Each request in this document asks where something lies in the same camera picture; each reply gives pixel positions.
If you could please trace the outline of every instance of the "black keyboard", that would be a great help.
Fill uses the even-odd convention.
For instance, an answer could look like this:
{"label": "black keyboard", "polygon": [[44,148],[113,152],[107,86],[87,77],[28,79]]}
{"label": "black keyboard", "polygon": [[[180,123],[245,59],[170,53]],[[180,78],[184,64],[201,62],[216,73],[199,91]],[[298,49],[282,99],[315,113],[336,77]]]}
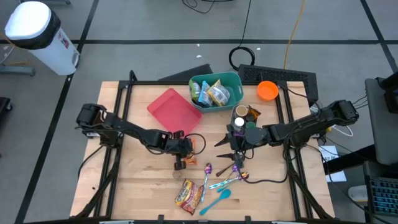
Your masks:
{"label": "black keyboard", "polygon": [[254,65],[240,65],[238,75],[242,80],[248,81],[301,81],[304,83],[307,97],[314,101],[318,101],[317,75],[315,73]]}
{"label": "black keyboard", "polygon": [[371,177],[369,183],[373,213],[398,217],[398,179]]}

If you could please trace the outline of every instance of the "computer keyboard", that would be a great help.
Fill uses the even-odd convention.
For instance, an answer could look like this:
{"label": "computer keyboard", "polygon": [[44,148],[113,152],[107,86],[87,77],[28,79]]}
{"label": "computer keyboard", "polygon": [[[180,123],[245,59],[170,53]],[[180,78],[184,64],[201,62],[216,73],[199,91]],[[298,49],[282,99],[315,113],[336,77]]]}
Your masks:
{"label": "computer keyboard", "polygon": [[369,183],[373,213],[398,217],[398,179],[371,177]]}

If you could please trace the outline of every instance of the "trash can lid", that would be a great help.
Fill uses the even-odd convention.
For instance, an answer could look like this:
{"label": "trash can lid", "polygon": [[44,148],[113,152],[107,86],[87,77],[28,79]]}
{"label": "trash can lid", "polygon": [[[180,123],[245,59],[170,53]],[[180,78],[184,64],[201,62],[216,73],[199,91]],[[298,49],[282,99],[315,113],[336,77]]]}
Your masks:
{"label": "trash can lid", "polygon": [[10,40],[37,37],[47,27],[51,19],[50,8],[36,1],[21,3],[11,14],[6,25],[6,36]]}

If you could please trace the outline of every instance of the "purple spoon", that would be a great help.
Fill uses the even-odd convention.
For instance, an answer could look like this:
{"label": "purple spoon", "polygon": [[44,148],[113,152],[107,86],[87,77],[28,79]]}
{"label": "purple spoon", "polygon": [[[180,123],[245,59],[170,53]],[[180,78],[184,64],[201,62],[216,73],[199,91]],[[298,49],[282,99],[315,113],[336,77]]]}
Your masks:
{"label": "purple spoon", "polygon": [[231,177],[231,175],[237,171],[238,171],[238,167],[236,167],[236,164],[234,164],[234,166],[232,166],[232,172],[227,176],[227,178],[225,178],[225,180],[228,180]]}
{"label": "purple spoon", "polygon": [[205,180],[203,181],[203,193],[201,194],[200,202],[205,200],[206,184],[208,176],[211,174],[211,163],[207,163],[205,166]]}

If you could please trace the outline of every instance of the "white paper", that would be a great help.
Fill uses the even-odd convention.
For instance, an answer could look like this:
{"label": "white paper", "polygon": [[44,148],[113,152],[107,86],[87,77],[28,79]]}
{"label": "white paper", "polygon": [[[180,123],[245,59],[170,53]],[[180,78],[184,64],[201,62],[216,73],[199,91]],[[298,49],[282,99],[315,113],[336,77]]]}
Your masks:
{"label": "white paper", "polygon": [[[326,151],[323,150],[322,148],[326,149],[327,151],[329,151],[329,152],[331,152],[331,153],[333,153],[333,154],[337,154],[337,150],[336,150],[336,147],[335,147],[335,146],[322,146],[322,147],[319,147],[319,150],[321,151],[322,156],[323,156],[323,158],[324,158],[326,161],[329,161],[329,160],[338,158],[337,155],[330,154],[329,152],[326,152]],[[331,174],[330,176],[331,176],[331,179],[332,179],[334,182],[346,182],[346,181],[347,181],[346,176],[345,176],[345,174],[344,174],[344,171],[340,171],[340,172]],[[327,182],[330,182],[329,175],[326,175],[326,181],[327,181]]]}

